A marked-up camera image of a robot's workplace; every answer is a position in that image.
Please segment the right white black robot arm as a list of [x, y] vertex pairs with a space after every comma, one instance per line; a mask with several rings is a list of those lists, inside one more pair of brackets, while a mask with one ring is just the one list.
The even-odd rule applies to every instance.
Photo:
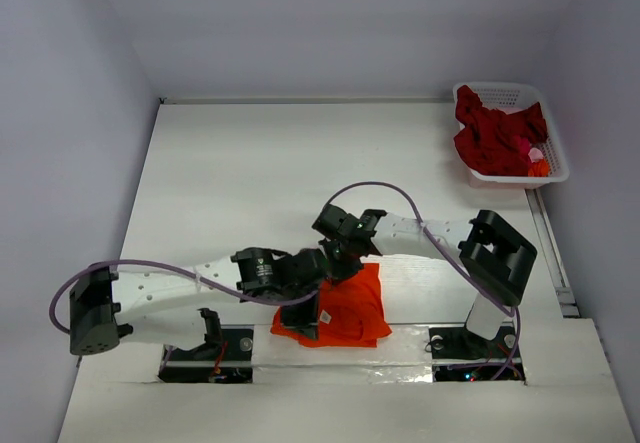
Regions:
[[482, 355], [497, 341], [503, 320], [520, 305], [538, 252], [492, 210], [470, 220], [422, 221], [379, 209], [357, 217], [328, 204], [312, 224], [337, 280], [348, 278], [364, 257], [409, 255], [448, 262], [477, 291], [462, 347]]

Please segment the orange t shirt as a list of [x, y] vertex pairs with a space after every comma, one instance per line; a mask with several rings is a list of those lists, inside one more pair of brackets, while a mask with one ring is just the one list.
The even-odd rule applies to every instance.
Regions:
[[273, 317], [270, 332], [295, 340], [307, 348], [376, 348], [392, 334], [385, 320], [380, 265], [365, 263], [354, 277], [332, 286], [326, 281], [319, 292], [318, 336], [303, 336], [283, 325], [282, 311]]

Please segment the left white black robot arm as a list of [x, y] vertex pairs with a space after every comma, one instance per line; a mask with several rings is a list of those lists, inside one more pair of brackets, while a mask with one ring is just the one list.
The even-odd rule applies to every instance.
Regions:
[[69, 349], [91, 356], [122, 342], [162, 343], [201, 358], [221, 346], [218, 301], [295, 306], [311, 300], [329, 276], [323, 251], [296, 254], [246, 248], [192, 268], [133, 260], [134, 272], [115, 264], [83, 270], [69, 293]]

